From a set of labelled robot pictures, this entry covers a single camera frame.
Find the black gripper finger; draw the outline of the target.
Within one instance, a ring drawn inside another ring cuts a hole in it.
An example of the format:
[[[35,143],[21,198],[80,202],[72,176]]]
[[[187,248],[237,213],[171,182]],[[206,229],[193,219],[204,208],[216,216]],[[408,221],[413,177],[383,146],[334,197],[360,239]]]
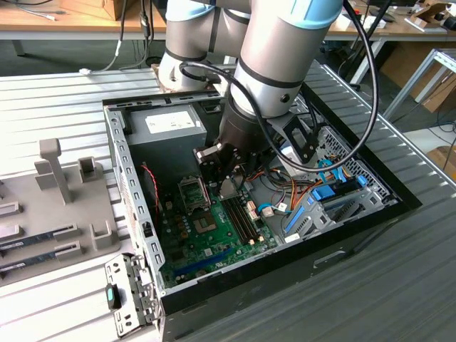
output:
[[[236,191],[240,191],[247,178],[249,157],[243,156],[239,162],[237,162],[234,168],[234,183],[236,185]]]
[[[194,149],[194,156],[204,182],[214,192],[220,192],[222,183],[227,176],[227,149],[220,142],[211,147]]]

